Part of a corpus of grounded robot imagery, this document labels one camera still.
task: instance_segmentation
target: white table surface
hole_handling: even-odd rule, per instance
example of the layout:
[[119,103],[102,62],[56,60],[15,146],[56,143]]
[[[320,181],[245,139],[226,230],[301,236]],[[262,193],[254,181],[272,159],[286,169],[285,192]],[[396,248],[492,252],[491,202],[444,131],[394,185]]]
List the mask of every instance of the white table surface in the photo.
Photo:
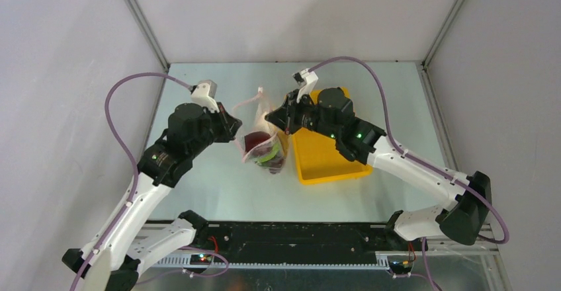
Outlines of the white table surface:
[[[297,88],[292,74],[315,63],[174,63],[169,74],[190,84],[211,79],[218,84],[216,100],[231,111],[255,95],[258,86],[277,105]],[[424,158],[443,166],[444,160],[416,65],[412,62],[373,62],[380,78],[397,140]],[[317,89],[344,86],[357,116],[385,128],[380,94],[370,74],[359,64],[340,62],[316,72]],[[167,117],[189,92],[166,82],[148,144],[167,127]],[[200,154],[193,168],[150,216],[172,220],[194,210],[208,220],[286,222],[386,222],[396,210],[417,210],[435,201],[388,173],[377,171],[357,180],[302,185],[292,148],[278,175],[243,164],[233,143],[213,144]]]

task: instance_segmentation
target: yellow tray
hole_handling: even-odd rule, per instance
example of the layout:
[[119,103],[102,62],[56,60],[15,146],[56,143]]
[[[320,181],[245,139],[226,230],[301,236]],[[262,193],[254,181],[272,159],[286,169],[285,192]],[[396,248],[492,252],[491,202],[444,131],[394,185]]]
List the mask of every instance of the yellow tray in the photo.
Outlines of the yellow tray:
[[[341,87],[345,96],[349,91]],[[314,103],[320,91],[310,94]],[[358,179],[372,173],[372,167],[360,162],[349,162],[335,149],[335,140],[307,129],[300,129],[292,136],[296,170],[304,185]]]

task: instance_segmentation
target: aluminum frame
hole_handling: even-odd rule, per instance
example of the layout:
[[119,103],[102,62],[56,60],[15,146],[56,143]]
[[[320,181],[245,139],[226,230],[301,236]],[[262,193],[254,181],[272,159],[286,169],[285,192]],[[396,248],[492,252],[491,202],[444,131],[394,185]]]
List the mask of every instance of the aluminum frame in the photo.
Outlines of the aluminum frame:
[[[137,0],[124,0],[127,7],[130,9],[132,16],[134,17],[135,21],[138,24],[139,29],[141,30],[142,34],[146,38],[150,48],[154,52],[158,62],[160,63],[162,69],[165,72],[169,70],[169,62],[165,57],[159,42],[153,33],[153,30],[148,23],[146,16],[143,14],[140,5],[138,4]],[[427,72],[427,68],[429,67],[430,63],[433,61],[435,54],[438,52],[440,45],[442,44],[443,40],[446,38],[450,27],[452,26],[453,22],[457,19],[459,12],[461,11],[464,3],[466,0],[454,0],[454,3],[448,12],[442,26],[440,27],[431,47],[429,48],[427,54],[425,55],[424,59],[417,62],[417,70],[419,72],[419,77],[421,79],[421,84],[425,93],[425,97],[427,100],[427,104],[429,106],[429,110],[431,113],[431,118],[433,120],[433,125],[437,132],[437,137],[439,140],[439,145],[441,147],[441,152],[443,157],[445,158],[446,164],[453,168],[458,169],[458,162],[454,155],[453,145],[449,138],[449,133],[447,126],[445,124],[445,119],[443,113],[439,107],[437,102],[435,90],[432,86],[430,76]],[[159,99],[161,98],[161,93],[163,91],[163,86],[165,81],[161,86],[157,105],[159,104]],[[137,238],[142,236],[142,232],[146,230],[150,230],[152,225],[146,224],[143,227],[143,230],[139,232]],[[485,225],[482,231],[485,231],[488,235],[492,235],[491,228],[489,225]],[[488,284],[490,286],[490,290],[512,290],[512,287],[509,283],[508,277],[506,275],[506,271],[500,257],[498,248],[493,243],[487,243],[485,241],[478,241],[474,246],[463,246],[456,244],[455,242],[449,239],[429,239],[429,250],[427,251],[428,255],[431,256],[446,256],[446,255],[479,255],[482,260],[482,265],[487,267],[486,271],[486,278],[488,280]],[[380,256],[392,256],[392,255],[405,255],[405,253],[401,252],[381,252]]]

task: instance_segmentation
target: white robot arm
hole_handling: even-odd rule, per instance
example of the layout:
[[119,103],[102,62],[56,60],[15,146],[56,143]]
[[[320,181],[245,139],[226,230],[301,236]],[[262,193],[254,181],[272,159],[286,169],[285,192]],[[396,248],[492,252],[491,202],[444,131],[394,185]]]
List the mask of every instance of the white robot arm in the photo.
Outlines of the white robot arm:
[[190,245],[200,216],[182,213],[172,224],[131,245],[154,208],[193,167],[193,159],[214,142],[234,139],[241,121],[214,100],[216,84],[202,81],[194,87],[194,103],[180,104],[169,116],[168,128],[147,148],[133,177],[109,219],[81,249],[68,249],[62,261],[85,278],[102,254],[110,254],[108,291],[129,291],[138,277],[161,258]]
[[394,213],[386,229],[395,233],[396,239],[412,241],[446,235],[465,245],[475,243],[489,210],[471,190],[490,202],[490,180],[485,174],[475,172],[468,176],[435,167],[413,155],[382,128],[357,118],[352,100],[341,89],[324,89],[314,104],[309,93],[318,77],[313,71],[305,69],[294,78],[300,88],[287,94],[284,104],[268,114],[266,120],[287,134],[306,128],[333,138],[335,148],[345,159],[391,173],[428,192],[438,202],[422,210]]

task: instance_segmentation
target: clear plastic bag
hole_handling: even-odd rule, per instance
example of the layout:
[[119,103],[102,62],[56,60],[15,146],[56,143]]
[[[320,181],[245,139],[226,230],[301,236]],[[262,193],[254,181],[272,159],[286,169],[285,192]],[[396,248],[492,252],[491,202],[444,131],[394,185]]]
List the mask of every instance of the clear plastic bag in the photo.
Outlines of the clear plastic bag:
[[235,105],[232,116],[241,117],[242,122],[248,122],[247,119],[252,113],[255,116],[250,128],[244,124],[237,131],[234,142],[241,151],[242,162],[254,162],[271,174],[277,174],[284,167],[288,155],[288,136],[265,120],[265,115],[272,110],[271,102],[265,96],[262,87],[257,90],[255,97]]

